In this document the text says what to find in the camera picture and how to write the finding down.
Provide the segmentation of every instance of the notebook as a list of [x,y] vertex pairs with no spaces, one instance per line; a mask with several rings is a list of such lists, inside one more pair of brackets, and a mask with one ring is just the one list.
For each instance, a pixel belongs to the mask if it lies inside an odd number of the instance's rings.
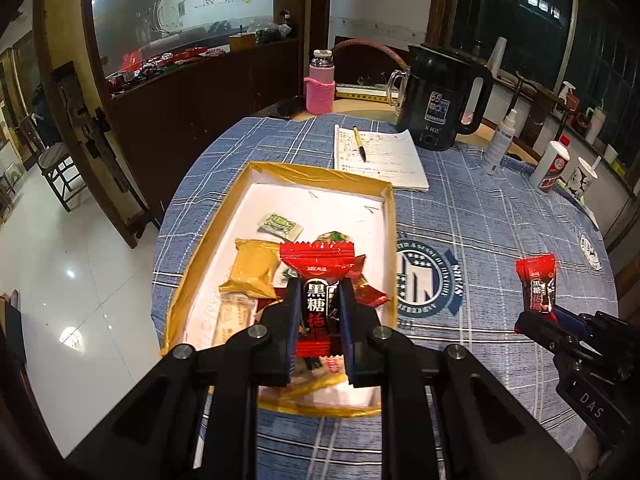
[[364,162],[352,129],[335,125],[334,169],[391,182],[400,189],[427,191],[429,183],[408,130],[399,134],[360,131]]

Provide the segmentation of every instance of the snack wrapper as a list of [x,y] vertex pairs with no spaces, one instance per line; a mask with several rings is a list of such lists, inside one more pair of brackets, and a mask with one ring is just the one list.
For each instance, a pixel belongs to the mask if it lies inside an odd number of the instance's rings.
[[292,222],[284,216],[271,213],[265,216],[258,227],[263,231],[275,235],[288,242],[295,242],[302,232],[302,226]]
[[[363,276],[362,269],[364,268],[364,262],[366,258],[366,254],[361,254],[360,256],[356,256],[354,258],[353,267],[351,267],[349,272],[347,272],[347,278],[351,280],[351,285],[353,285],[353,293],[355,294],[356,301],[359,304],[376,308],[383,303],[386,303],[389,298],[384,292],[381,292],[380,290],[377,290],[376,288],[373,288],[371,285],[369,285],[369,282]],[[288,280],[289,278],[296,278],[298,276],[298,273],[295,270],[287,267],[282,275]],[[278,297],[282,298],[282,295],[278,293],[278,289],[276,288],[275,290]],[[273,301],[269,303],[263,303],[263,301],[267,300],[260,300],[260,302],[258,302],[258,311],[262,310],[268,304],[274,303]]]
[[238,254],[220,293],[244,292],[250,298],[276,298],[273,275],[280,264],[280,244],[236,238]]
[[280,257],[299,273],[304,285],[298,356],[331,355],[332,336],[340,337],[337,309],[332,304],[332,285],[353,267],[353,243],[284,243],[280,245]]
[[542,254],[516,261],[524,309],[550,313],[556,304],[556,256]]
[[342,234],[340,231],[329,231],[316,238],[316,242],[351,242],[351,237]]
[[211,346],[223,345],[233,334],[249,327],[253,323],[251,314],[256,304],[257,300],[252,300],[241,292],[221,294],[220,310]]

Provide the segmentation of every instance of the wooden cabinet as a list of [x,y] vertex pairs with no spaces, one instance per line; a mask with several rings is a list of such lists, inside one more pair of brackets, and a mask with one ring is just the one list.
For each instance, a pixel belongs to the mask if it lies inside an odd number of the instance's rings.
[[200,154],[240,119],[298,93],[298,40],[185,64],[113,100],[116,138],[154,217]]

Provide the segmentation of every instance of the kettle handle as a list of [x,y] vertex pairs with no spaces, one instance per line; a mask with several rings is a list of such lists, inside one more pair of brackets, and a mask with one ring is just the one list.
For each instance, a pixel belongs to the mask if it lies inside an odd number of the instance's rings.
[[476,108],[474,109],[474,118],[471,121],[471,124],[462,124],[462,120],[458,121],[458,125],[456,126],[456,133],[463,135],[474,133],[480,126],[482,115],[484,114],[486,105],[489,102],[489,97],[491,97],[491,90],[494,87],[494,76],[491,74],[490,70],[483,65],[473,64],[471,66],[470,76],[473,79],[476,79],[476,77],[481,77],[482,88],[480,89],[478,102],[476,102]]
[[398,91],[398,98],[394,99],[392,96],[392,91],[396,87],[396,79],[399,77],[407,78],[408,72],[407,70],[397,69],[394,70],[389,78],[389,82],[386,84],[386,100],[387,102],[396,110],[396,113],[400,113],[400,105],[402,104],[402,87],[403,83],[400,83],[400,89]]

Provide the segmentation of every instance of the window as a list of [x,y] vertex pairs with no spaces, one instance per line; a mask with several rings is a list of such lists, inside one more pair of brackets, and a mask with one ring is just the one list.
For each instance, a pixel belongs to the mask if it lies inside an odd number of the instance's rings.
[[273,21],[273,0],[92,0],[105,75],[189,46],[216,47],[229,34]]
[[578,20],[564,78],[576,87],[580,110],[603,108],[598,136],[629,167],[640,149],[638,49],[626,38],[615,9],[603,0],[579,0]]
[[[458,0],[450,46],[471,53],[481,41],[488,59],[507,39],[502,69],[553,89],[568,39],[573,0]],[[626,37],[617,10],[605,0],[578,0],[578,17],[563,80],[580,98],[580,111],[603,108],[598,136],[629,167],[640,150],[638,44]]]
[[572,0],[458,0],[451,46],[488,59],[507,39],[502,68],[553,88],[569,33]]

